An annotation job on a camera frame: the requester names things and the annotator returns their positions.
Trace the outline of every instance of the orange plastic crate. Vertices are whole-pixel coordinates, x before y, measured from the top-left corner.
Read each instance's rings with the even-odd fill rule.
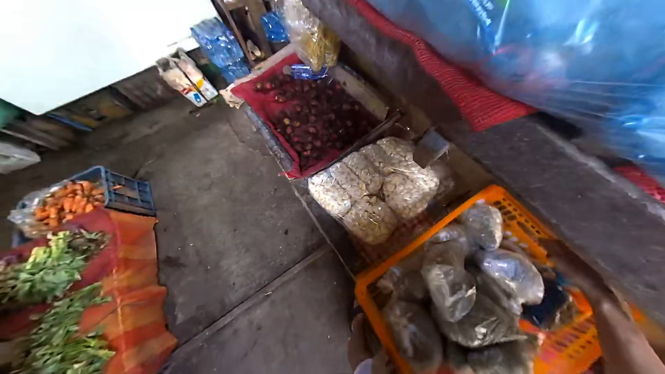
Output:
[[[539,238],[554,238],[554,235],[517,200],[510,196],[506,190],[499,186],[489,186],[464,202],[418,239],[389,257],[385,262],[362,272],[356,279],[356,298],[386,352],[401,373],[408,374],[414,371],[408,362],[399,355],[390,328],[383,320],[369,287],[381,278],[388,268],[399,264],[444,226],[478,201],[491,204],[501,211],[504,238],[515,241],[517,245],[531,254],[535,261],[542,264],[549,263],[546,251],[537,242]],[[584,309],[585,313],[582,313],[573,324],[546,334],[539,356],[534,361],[535,374],[581,373],[600,357],[600,345],[593,317],[586,308]]]

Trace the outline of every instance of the blue plastic crate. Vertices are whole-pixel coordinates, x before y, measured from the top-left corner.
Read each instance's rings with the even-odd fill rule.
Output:
[[[104,190],[106,203],[104,206],[115,210],[155,216],[155,202],[152,198],[150,183],[131,179],[110,171],[103,166],[93,166],[78,173],[69,180],[89,180],[99,183]]]

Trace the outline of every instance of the red netting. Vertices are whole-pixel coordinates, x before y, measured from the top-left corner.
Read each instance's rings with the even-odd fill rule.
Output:
[[[393,24],[365,0],[346,2],[353,5],[379,31],[411,46],[425,71],[439,82],[474,131],[482,131],[536,111],[483,86],[479,80],[444,60],[423,39]]]
[[[665,203],[665,188],[661,187],[655,179],[643,172],[642,169],[635,165],[630,165],[617,166],[614,168],[614,171],[643,189],[647,194],[653,196],[659,202]]]

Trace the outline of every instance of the red cloth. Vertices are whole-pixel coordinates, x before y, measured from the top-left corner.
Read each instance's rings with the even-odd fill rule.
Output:
[[[237,85],[236,87],[231,89],[231,92],[235,96],[242,98],[249,106],[251,106],[251,108],[254,110],[257,116],[261,117],[263,122],[265,122],[270,127],[270,129],[273,131],[273,134],[282,144],[282,147],[287,151],[287,153],[289,153],[289,156],[291,156],[291,158],[293,159],[292,169],[286,171],[286,175],[289,178],[307,177],[313,174],[314,172],[322,169],[329,162],[333,161],[335,158],[337,158],[337,156],[342,154],[341,150],[336,150],[332,148],[328,149],[327,153],[321,157],[321,160],[319,162],[308,167],[305,170],[301,170],[298,153],[286,141],[286,139],[284,139],[284,136],[282,136],[275,130],[275,125],[272,123],[271,120],[272,118],[275,118],[277,116],[277,113],[279,113],[280,110],[289,108],[293,106],[294,103],[293,102],[278,103],[275,102],[274,100],[275,97],[274,93],[267,94],[267,93],[257,92],[254,90],[257,82],[263,82],[272,75],[281,73],[282,68],[285,65],[293,65],[301,63],[302,61],[300,61],[298,56],[296,56],[295,54],[289,55],[288,57],[285,57],[282,61],[279,61],[277,64],[273,65],[270,69],[267,69],[266,71],[261,73],[261,75],[259,75],[258,77],[250,81],[241,83],[240,85]]]
[[[443,59],[425,40],[399,28],[365,0],[346,0],[358,12],[389,37],[410,45],[425,71],[460,108],[462,116],[474,131],[536,112],[522,102],[501,96],[482,85],[476,78]]]
[[[654,199],[665,203],[665,188],[661,187],[655,179],[643,172],[642,169],[635,165],[629,165],[617,166],[614,168],[614,171],[643,189],[647,194],[653,196]]]

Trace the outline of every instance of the bag of carrots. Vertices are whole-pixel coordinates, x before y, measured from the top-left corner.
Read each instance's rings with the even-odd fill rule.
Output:
[[[38,238],[75,216],[87,213],[106,202],[104,190],[88,180],[65,181],[25,196],[9,213],[12,221],[28,238]]]

